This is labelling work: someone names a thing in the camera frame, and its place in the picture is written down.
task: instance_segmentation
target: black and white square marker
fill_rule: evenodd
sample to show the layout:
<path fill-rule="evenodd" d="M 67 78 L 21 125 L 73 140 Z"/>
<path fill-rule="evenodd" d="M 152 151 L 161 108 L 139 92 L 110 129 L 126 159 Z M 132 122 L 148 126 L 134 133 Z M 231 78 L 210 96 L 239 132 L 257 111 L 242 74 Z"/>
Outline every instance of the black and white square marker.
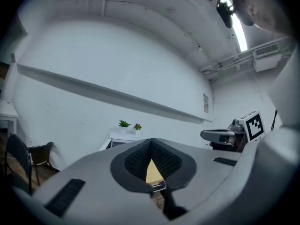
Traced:
<path fill-rule="evenodd" d="M 258 137 L 260 134 L 264 132 L 262 120 L 259 114 L 246 121 L 246 125 L 249 132 L 250 141 L 255 139 L 256 137 Z"/>

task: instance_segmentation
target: air conditioner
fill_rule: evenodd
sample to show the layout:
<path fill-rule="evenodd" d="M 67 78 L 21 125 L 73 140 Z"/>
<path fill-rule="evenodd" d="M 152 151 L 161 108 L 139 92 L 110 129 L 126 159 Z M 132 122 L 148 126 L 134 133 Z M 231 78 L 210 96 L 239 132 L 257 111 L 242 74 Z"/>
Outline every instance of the air conditioner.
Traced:
<path fill-rule="evenodd" d="M 281 60 L 281 53 L 273 56 L 263 57 L 260 59 L 254 58 L 253 67 L 256 72 L 264 71 L 267 69 L 275 68 L 277 63 Z"/>
<path fill-rule="evenodd" d="M 273 54 L 279 53 L 278 44 L 267 45 L 265 47 L 260 47 L 253 50 L 254 59 L 259 59 L 263 57 L 268 57 Z"/>

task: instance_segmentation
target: white wall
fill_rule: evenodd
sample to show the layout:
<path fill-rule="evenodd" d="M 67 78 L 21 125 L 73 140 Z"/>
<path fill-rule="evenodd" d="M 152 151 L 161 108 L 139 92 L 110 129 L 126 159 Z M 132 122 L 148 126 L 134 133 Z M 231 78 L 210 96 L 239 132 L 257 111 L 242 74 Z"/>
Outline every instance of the white wall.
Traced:
<path fill-rule="evenodd" d="M 274 119 L 275 107 L 267 91 L 282 67 L 283 65 L 279 64 L 274 69 L 255 74 L 251 70 L 213 83 L 212 90 L 215 96 L 214 129 L 227 128 L 233 119 L 241 118 L 252 111 L 259 110 L 266 131 L 269 132 Z M 275 128 L 281 125 L 278 114 Z"/>
<path fill-rule="evenodd" d="M 212 120 L 212 92 L 206 79 L 167 43 L 133 25 L 96 18 L 57 19 L 34 39 L 19 64 L 109 87 Z M 160 137 L 204 147 L 200 132 L 212 123 L 177 119 L 157 108 L 123 104 L 107 94 L 66 90 L 67 81 L 21 72 L 13 103 L 18 134 L 30 145 L 55 143 L 53 165 L 63 169 L 97 151 L 118 120 L 140 123 L 145 137 Z M 203 112 L 203 93 L 210 113 Z"/>

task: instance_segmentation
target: black chair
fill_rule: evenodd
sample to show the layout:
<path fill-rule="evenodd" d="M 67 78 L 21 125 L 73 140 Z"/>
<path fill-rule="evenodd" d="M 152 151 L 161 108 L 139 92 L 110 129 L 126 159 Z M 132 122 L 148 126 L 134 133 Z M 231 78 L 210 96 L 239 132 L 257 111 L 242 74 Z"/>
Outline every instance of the black chair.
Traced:
<path fill-rule="evenodd" d="M 55 171 L 55 169 L 52 167 L 49 158 L 50 158 L 50 150 L 53 146 L 53 142 L 49 142 L 46 145 L 43 146 L 37 146 L 37 147 L 29 147 L 29 153 L 31 154 L 32 162 L 34 169 L 36 171 L 36 177 L 37 182 L 40 185 L 39 179 L 38 179 L 38 168 L 40 166 L 44 166 L 49 164 L 51 169 Z"/>
<path fill-rule="evenodd" d="M 8 153 L 10 153 L 14 158 L 20 163 L 21 167 L 24 169 L 29 183 L 27 184 L 17 173 L 13 172 L 7 163 Z M 4 172 L 8 182 L 15 187 L 18 187 L 28 194 L 31 195 L 31 158 L 25 143 L 16 135 L 12 134 L 6 144 L 5 157 L 4 157 Z"/>

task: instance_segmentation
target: ceiling light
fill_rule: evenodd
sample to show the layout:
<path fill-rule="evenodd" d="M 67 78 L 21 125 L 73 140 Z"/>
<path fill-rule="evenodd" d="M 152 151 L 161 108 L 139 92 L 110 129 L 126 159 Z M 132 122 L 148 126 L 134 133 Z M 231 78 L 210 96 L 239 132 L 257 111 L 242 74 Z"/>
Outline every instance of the ceiling light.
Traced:
<path fill-rule="evenodd" d="M 232 3 L 229 0 L 221 0 L 220 2 L 226 2 L 228 6 L 232 5 Z M 241 52 L 246 51 L 248 49 L 246 37 L 244 34 L 244 30 L 242 28 L 242 24 L 240 23 L 236 14 L 232 15 L 232 22 L 233 22 L 232 27 L 234 29 L 235 35 L 236 35 L 239 45 L 240 45 L 240 51 Z"/>

